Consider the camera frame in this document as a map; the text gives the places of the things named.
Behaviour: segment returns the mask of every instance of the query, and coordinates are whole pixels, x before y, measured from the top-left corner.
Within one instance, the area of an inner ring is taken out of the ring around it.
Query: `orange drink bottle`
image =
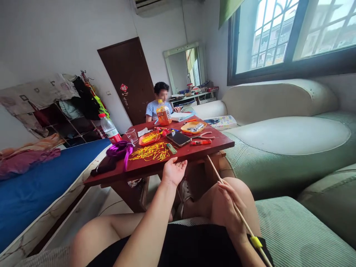
[[[158,122],[162,126],[166,126],[172,122],[171,114],[169,112],[169,108],[163,104],[161,99],[158,100],[158,108],[156,110]]]

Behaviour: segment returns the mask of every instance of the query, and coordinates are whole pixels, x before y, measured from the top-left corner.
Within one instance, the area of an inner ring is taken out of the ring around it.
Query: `blue t-shirt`
[[[169,113],[172,114],[173,110],[172,110],[171,104],[167,103],[167,102],[165,102],[163,104],[169,108]],[[148,105],[147,105],[146,115],[152,116],[153,121],[158,119],[157,112],[156,112],[158,107],[159,107],[158,100],[154,100],[154,101],[148,103]]]

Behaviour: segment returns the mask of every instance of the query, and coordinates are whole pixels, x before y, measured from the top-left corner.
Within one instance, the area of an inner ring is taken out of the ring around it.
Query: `red diamond sticker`
[[[127,86],[124,85],[124,84],[122,84],[121,87],[120,87],[120,89],[123,90],[124,92],[126,92],[126,91],[127,91]]]

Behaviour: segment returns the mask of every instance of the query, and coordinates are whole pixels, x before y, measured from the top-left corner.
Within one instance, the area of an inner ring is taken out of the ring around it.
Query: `bamboo stick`
[[[223,182],[223,180],[221,179],[221,177],[220,177],[220,175],[219,175],[219,172],[216,170],[216,168],[215,168],[213,162],[211,161],[210,157],[209,157],[208,155],[207,155],[207,157],[208,157],[208,160],[210,161],[210,164],[211,164],[212,168],[214,169],[216,175],[218,176],[219,181],[223,184],[224,182]],[[232,201],[233,201],[233,205],[234,205],[235,211],[236,211],[236,213],[239,215],[239,217],[241,218],[242,222],[244,223],[244,225],[245,225],[245,227],[246,227],[248,233],[251,235],[251,237],[255,237],[255,235],[254,235],[253,232],[251,231],[251,228],[250,228],[249,225],[247,224],[247,222],[246,222],[244,216],[242,215],[241,211],[240,211],[240,210],[238,209],[238,207],[236,206],[234,200],[232,200]],[[262,257],[264,258],[264,261],[265,261],[266,265],[267,265],[268,267],[272,267],[272,264],[271,264],[270,260],[267,258],[267,256],[266,256],[266,254],[264,253],[263,249],[262,249],[261,247],[258,247],[258,250],[260,251]]]

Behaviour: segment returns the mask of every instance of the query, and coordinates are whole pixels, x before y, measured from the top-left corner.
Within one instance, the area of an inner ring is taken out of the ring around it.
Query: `black cloth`
[[[126,237],[113,243],[90,262],[88,267],[113,266],[128,239],[129,237]],[[265,254],[273,264],[265,239],[261,237],[259,239]],[[238,267],[242,265],[225,227],[215,224],[195,226],[168,224],[158,266]]]
[[[103,174],[109,171],[113,171],[116,169],[116,162],[117,160],[115,158],[109,158],[106,156],[98,165],[96,169],[93,169],[90,172],[90,175],[95,177],[98,174]]]
[[[90,88],[85,86],[80,77],[77,77],[73,81],[73,84],[80,97],[73,97],[70,99],[70,102],[83,113],[86,119],[93,121],[100,120],[98,116],[100,106],[90,92]]]

